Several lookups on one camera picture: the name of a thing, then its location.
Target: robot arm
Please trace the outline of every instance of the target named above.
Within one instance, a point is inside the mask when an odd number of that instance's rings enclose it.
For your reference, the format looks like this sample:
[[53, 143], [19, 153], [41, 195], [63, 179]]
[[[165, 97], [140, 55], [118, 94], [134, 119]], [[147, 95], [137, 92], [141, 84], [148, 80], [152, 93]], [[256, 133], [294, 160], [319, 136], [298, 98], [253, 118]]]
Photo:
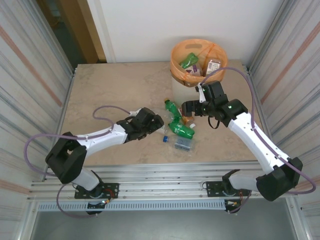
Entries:
[[[130, 112], [129, 117], [116, 122], [113, 128], [76, 136], [84, 140], [60, 138], [45, 161], [62, 184], [76, 184], [77, 190], [85, 193], [84, 198], [100, 198], [107, 187], [96, 173], [83, 167], [86, 158], [113, 145], [141, 140], [163, 125], [159, 115], [144, 107]], [[90, 138], [108, 131], [103, 136]], [[64, 135], [73, 136], [70, 132]]]
[[219, 81], [208, 85], [199, 83], [196, 90], [199, 92], [199, 100], [184, 102], [182, 114], [190, 117], [194, 112], [195, 116], [214, 117], [222, 122], [241, 138], [262, 167], [260, 172], [236, 169], [227, 173], [222, 178], [222, 186], [227, 194], [232, 195], [236, 190], [247, 189], [259, 191], [264, 198], [274, 201], [298, 184], [300, 175], [280, 161], [279, 157], [300, 171], [302, 162], [297, 157], [291, 159], [281, 151], [254, 123], [254, 129], [277, 152], [278, 155], [275, 156], [254, 133], [248, 109], [238, 99], [229, 101]]

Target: table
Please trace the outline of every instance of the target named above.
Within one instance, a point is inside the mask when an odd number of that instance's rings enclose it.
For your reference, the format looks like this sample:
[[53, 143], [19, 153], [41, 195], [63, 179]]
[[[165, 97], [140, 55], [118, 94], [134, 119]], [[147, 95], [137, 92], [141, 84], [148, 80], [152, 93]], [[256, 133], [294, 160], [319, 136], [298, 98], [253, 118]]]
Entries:
[[[239, 60], [230, 60], [228, 65], [243, 71]], [[173, 99], [169, 62], [80, 64], [73, 81], [62, 133], [79, 135], [109, 127], [108, 122], [92, 118], [94, 109], [101, 105], [116, 105], [136, 111], [141, 107], [164, 108], [164, 99]], [[229, 100], [237, 98], [251, 111], [250, 90], [240, 74], [227, 70], [222, 87]], [[256, 122], [261, 125], [255, 112]], [[112, 108], [101, 109], [97, 115], [114, 122], [128, 116]], [[88, 157], [84, 164], [101, 166], [255, 160], [240, 138], [223, 124], [213, 130], [206, 117], [196, 117], [195, 124], [195, 149], [191, 154], [164, 143], [163, 135], [155, 132], [140, 141], [99, 151]]]

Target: beige tabletop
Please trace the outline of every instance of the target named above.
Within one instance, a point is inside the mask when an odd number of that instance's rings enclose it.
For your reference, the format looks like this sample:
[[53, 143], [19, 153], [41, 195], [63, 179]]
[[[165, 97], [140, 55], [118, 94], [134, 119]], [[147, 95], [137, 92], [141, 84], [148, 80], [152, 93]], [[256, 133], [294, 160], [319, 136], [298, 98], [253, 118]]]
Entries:
[[[243, 71], [238, 60], [230, 60], [230, 67]], [[164, 99], [173, 98], [169, 62], [81, 64], [76, 69], [62, 132], [87, 134], [110, 126], [108, 122], [92, 118], [101, 105], [116, 105], [128, 111], [139, 108], [164, 108]], [[228, 99], [239, 99], [251, 111], [251, 94], [240, 74], [227, 70], [222, 87]], [[97, 116], [114, 122], [128, 115], [117, 109], [101, 109]], [[196, 117], [195, 149], [192, 154], [163, 142], [163, 135], [153, 133], [142, 140], [134, 140], [101, 150], [85, 161], [85, 165], [166, 164], [182, 162], [248, 161], [255, 157], [246, 145], [223, 124], [217, 130], [208, 125], [207, 117]]]

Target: plastic bag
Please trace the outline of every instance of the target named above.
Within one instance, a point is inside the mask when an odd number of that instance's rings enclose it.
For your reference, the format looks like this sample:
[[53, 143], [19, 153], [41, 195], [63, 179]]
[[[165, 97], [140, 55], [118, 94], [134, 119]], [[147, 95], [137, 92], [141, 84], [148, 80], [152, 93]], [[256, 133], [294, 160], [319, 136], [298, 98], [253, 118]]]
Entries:
[[[204, 76], [193, 76], [179, 65], [190, 53], [194, 53], [199, 58], [198, 63], [202, 70], [206, 69], [212, 58], [220, 60], [221, 67], [228, 65], [227, 54], [218, 44], [203, 39], [188, 39], [178, 43], [171, 51], [170, 70], [173, 78], [186, 87], [195, 87], [205, 78]], [[218, 71], [209, 77], [206, 83], [222, 81], [225, 72], [226, 70]]]

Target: small box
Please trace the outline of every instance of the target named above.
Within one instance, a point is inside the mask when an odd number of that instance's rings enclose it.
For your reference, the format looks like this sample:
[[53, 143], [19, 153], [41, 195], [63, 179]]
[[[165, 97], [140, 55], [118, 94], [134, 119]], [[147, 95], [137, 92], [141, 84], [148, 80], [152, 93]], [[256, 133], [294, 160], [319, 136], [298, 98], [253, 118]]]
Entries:
[[205, 75], [207, 76], [208, 74], [212, 73], [214, 70], [219, 69], [221, 66], [221, 61], [215, 58], [210, 59], [208, 62], [208, 66], [205, 71]]
[[193, 64], [192, 66], [187, 67], [185, 70], [192, 76], [202, 76], [203, 74], [199, 63]]

